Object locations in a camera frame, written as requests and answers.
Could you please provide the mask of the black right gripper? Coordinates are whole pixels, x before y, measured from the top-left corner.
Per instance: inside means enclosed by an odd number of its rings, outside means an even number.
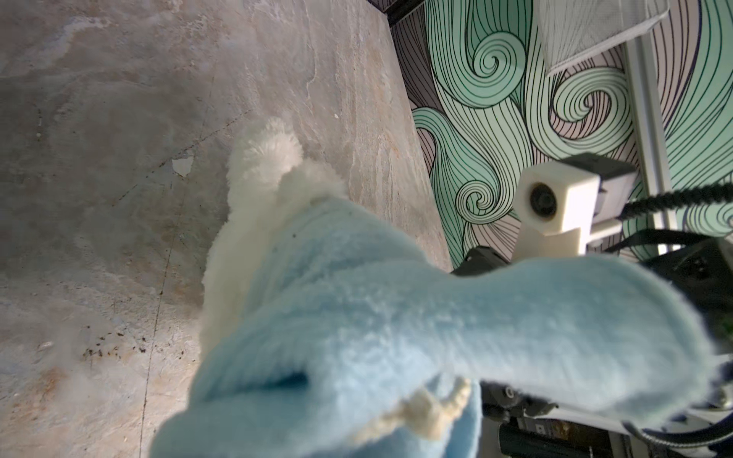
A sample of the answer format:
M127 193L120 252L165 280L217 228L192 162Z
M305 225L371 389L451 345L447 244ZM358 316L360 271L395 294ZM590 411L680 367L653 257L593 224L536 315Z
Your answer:
M704 400L659 427L634 426L493 383L481 385L483 415L499 423L501 452L516 457L729 457L732 454L732 244L724 238L679 237L682 247L643 262L680 290L702 314L717 346L718 379ZM607 431L600 446L546 437L545 420Z

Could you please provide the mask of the light blue fleece hoodie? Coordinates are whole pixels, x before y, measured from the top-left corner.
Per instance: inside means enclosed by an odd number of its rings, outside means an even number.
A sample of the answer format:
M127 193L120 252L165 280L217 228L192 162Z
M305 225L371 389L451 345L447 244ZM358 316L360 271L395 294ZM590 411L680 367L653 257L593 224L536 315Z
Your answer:
M472 457L482 381L656 426L718 376L694 307L616 257L458 277L339 198L268 236L239 323L152 456Z

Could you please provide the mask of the white plush teddy bear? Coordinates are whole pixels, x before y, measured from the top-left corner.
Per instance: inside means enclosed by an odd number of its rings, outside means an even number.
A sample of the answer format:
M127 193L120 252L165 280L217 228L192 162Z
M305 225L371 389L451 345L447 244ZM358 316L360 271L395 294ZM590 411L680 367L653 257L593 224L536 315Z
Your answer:
M280 118L249 124L227 168L228 217L204 271L200 351L209 353L247 312L244 303L271 242L293 218L323 198L347 198L347 185L326 162L309 160Z

